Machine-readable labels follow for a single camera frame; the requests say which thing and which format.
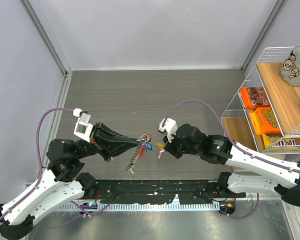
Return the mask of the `yellow key tag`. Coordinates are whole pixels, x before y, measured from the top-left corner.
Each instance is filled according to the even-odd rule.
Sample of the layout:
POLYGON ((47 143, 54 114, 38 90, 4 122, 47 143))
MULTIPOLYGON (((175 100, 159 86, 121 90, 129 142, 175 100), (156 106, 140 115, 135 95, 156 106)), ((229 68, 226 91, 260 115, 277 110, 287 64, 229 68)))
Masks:
POLYGON ((159 148, 164 148, 164 147, 165 147, 165 145, 162 144, 162 143, 160 143, 160 142, 157 142, 156 145, 157 145, 159 148))

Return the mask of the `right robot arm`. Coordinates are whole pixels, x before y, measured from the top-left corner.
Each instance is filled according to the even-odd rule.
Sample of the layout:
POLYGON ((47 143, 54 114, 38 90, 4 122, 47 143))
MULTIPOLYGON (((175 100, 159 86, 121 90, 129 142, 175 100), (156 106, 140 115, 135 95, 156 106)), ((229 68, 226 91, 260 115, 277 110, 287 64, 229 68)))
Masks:
POLYGON ((158 132, 164 134, 163 150, 176 159, 193 155, 210 164, 239 167, 254 173, 248 176, 221 173, 216 185, 220 196, 246 192, 269 194, 280 196, 282 201, 300 207, 300 161, 280 160, 228 137, 205 135, 188 123, 177 126, 172 119, 160 123, 158 132))

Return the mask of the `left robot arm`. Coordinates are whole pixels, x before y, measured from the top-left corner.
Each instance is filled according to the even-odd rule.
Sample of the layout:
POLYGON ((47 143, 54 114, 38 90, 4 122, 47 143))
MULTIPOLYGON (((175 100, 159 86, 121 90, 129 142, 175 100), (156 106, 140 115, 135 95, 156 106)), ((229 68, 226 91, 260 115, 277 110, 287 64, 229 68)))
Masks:
POLYGON ((139 140, 119 134, 103 123, 76 123, 79 140, 54 139, 46 156, 50 163, 40 177, 18 197, 0 204, 0 234, 19 240, 46 215, 67 202, 97 196, 96 179, 81 172, 82 158, 99 154, 105 161, 135 148, 139 140))

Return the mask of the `silver key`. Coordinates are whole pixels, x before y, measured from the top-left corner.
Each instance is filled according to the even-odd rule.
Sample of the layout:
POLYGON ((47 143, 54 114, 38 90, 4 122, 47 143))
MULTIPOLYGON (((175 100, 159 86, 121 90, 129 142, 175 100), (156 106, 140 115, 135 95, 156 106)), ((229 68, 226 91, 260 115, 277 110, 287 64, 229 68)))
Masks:
POLYGON ((158 154, 158 159, 160 159, 161 158, 161 156, 162 156, 162 153, 165 151, 165 149, 164 148, 160 148, 159 149, 159 154, 158 154))

